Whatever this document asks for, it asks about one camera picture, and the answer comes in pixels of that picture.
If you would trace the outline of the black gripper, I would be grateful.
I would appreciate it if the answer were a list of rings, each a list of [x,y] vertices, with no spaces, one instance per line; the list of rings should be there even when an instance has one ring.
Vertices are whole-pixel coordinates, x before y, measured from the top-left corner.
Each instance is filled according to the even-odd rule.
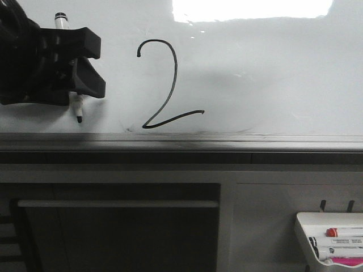
[[[69,105],[70,92],[105,97],[101,38],[87,27],[41,28],[17,1],[1,1],[1,104]]]

